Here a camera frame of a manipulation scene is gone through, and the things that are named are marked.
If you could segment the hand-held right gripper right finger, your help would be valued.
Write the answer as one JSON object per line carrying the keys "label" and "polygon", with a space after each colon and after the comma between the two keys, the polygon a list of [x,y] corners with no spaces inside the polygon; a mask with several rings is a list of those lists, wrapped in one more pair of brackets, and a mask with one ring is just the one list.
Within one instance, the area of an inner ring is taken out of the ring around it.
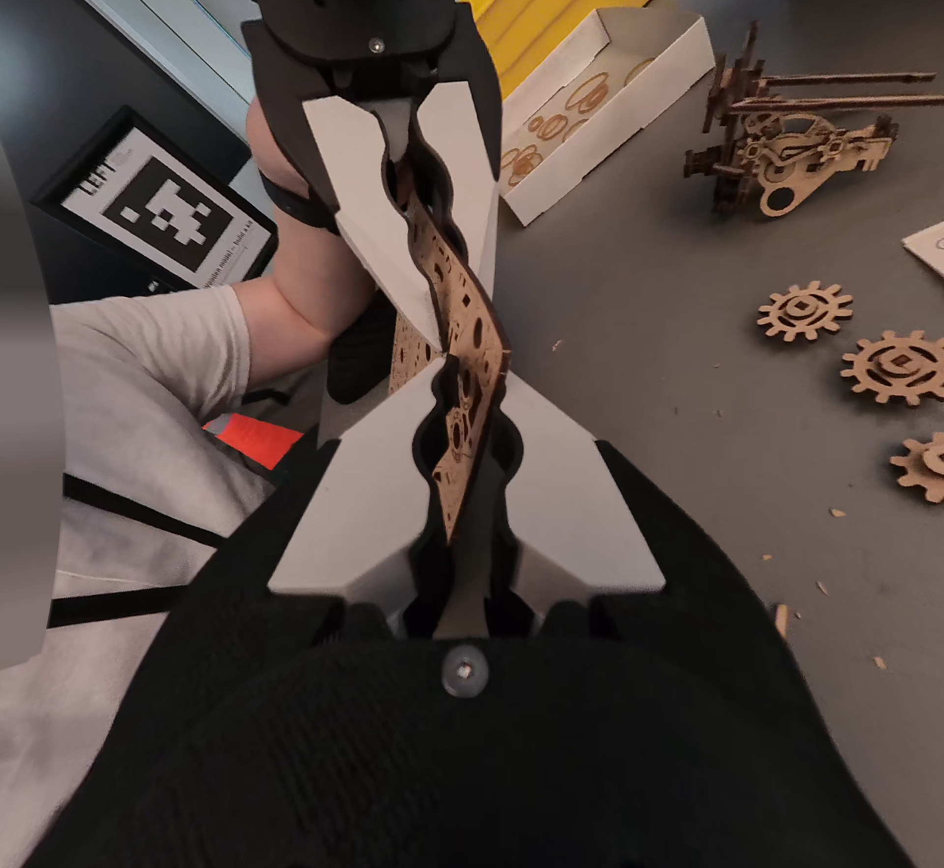
{"label": "hand-held right gripper right finger", "polygon": [[663,591],[651,553],[596,438],[513,373],[492,423],[501,470],[485,616],[534,626],[566,601]]}

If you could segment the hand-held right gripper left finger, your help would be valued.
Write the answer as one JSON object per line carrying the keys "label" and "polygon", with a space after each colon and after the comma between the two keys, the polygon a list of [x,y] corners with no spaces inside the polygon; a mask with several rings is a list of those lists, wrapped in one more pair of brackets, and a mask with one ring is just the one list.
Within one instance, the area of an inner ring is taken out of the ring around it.
{"label": "hand-held right gripper left finger", "polygon": [[388,393],[349,405],[326,397],[327,464],[268,582],[273,593],[377,606],[413,633],[435,628],[453,579],[430,477],[414,453],[437,407],[444,357]]}

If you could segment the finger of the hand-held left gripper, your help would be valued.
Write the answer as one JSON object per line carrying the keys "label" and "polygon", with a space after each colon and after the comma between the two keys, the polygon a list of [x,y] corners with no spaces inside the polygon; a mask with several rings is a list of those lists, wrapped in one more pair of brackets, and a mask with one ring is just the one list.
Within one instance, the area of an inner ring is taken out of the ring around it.
{"label": "finger of the hand-held left gripper", "polygon": [[500,187],[466,81],[431,89],[415,113],[415,146],[431,161],[439,222],[451,229],[454,247],[464,248],[478,283],[493,287]]}
{"label": "finger of the hand-held left gripper", "polygon": [[387,186],[380,120],[340,97],[305,101],[302,110],[338,202],[341,235],[414,330],[441,351],[430,284],[413,261],[410,223]]}

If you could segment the perforated wooden parts sheet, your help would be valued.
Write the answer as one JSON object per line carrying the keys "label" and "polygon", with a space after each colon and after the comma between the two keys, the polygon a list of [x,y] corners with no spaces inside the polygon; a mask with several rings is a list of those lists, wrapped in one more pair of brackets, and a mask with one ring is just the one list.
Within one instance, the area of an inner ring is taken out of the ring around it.
{"label": "perforated wooden parts sheet", "polygon": [[430,285],[440,342],[428,343],[397,314],[388,393],[400,390],[440,356],[457,359],[444,379],[451,402],[444,420],[447,449],[431,471],[445,539],[452,544],[488,441],[492,410],[502,399],[511,346],[488,293],[414,192],[405,217],[409,251]]}

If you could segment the person's left forearm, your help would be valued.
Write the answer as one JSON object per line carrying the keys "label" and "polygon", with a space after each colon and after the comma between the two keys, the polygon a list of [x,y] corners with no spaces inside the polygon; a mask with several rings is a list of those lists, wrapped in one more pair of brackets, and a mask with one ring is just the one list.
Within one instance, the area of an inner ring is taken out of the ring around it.
{"label": "person's left forearm", "polygon": [[271,272],[233,287],[249,336],[251,390],[322,363],[376,291],[341,237],[278,206],[273,220]]}

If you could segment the wooden model assembly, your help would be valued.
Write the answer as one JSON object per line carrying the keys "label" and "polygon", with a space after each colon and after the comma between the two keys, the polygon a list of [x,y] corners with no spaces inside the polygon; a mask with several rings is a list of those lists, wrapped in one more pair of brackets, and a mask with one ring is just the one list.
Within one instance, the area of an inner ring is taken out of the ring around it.
{"label": "wooden model assembly", "polygon": [[722,143],[685,153],[682,175],[714,178],[712,209],[733,213],[752,190],[770,218],[785,216],[839,173],[874,172],[899,135],[890,108],[940,107],[940,94],[787,97],[785,87],[925,84],[935,72],[766,73],[754,58],[760,24],[749,24],[732,65],[716,57],[702,132],[714,125]]}

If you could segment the orange red object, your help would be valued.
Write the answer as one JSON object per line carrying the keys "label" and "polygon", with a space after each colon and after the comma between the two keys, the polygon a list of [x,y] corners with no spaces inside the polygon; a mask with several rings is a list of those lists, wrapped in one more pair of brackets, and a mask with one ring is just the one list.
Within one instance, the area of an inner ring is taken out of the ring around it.
{"label": "orange red object", "polygon": [[236,412],[217,416],[203,430],[267,472],[275,471],[303,437],[295,429]]}

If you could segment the group of wooden rings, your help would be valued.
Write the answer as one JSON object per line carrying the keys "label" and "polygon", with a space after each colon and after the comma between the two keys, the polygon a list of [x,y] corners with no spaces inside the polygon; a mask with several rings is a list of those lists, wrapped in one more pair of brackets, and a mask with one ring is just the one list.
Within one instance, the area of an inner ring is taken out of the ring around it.
{"label": "group of wooden rings", "polygon": [[654,61],[655,57],[645,58],[610,47],[603,49],[505,138],[501,193],[515,189]]}

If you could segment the black textured pad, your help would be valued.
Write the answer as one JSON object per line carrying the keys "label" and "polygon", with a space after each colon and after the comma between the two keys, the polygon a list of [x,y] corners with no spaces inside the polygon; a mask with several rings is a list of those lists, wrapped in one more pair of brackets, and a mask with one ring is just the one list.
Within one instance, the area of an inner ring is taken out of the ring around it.
{"label": "black textured pad", "polygon": [[390,373],[397,311],[378,289],[368,307],[330,346],[327,395],[350,405],[373,390]]}

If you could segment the white cardboard box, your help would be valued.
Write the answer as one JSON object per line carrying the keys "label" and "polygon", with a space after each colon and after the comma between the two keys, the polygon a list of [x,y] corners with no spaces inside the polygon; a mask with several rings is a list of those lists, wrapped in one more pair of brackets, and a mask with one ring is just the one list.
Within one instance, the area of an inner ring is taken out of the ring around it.
{"label": "white cardboard box", "polygon": [[607,47],[655,61],[515,189],[502,194],[521,225],[550,210],[714,68],[701,14],[660,6],[595,9],[505,99],[502,147],[513,128]]}

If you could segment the person's white shirt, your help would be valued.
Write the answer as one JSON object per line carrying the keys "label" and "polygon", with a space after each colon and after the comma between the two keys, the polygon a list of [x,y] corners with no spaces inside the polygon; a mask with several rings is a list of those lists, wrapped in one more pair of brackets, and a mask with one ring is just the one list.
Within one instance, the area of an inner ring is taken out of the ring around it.
{"label": "person's white shirt", "polygon": [[[52,308],[66,472],[228,537],[268,482],[203,430],[247,390],[320,362],[317,329],[275,282]],[[2,671],[1,863],[21,866],[99,752],[163,619],[57,628]]]}

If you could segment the small wooden gear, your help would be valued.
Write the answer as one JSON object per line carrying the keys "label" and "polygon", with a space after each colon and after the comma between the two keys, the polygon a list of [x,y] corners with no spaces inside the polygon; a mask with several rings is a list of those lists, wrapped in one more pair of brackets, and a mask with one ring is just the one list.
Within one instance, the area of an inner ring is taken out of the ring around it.
{"label": "small wooden gear", "polygon": [[891,457],[888,463],[903,473],[898,484],[920,488],[931,504],[943,502],[943,432],[934,433],[927,441],[909,437],[903,441],[903,454]]}

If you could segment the white instruction booklet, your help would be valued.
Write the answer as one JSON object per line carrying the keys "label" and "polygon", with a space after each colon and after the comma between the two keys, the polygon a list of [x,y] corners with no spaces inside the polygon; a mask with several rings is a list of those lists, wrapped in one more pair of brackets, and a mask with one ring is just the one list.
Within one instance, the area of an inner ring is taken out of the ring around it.
{"label": "white instruction booklet", "polygon": [[938,276],[944,276],[943,243],[944,223],[921,229],[903,238],[903,248],[933,270]]}

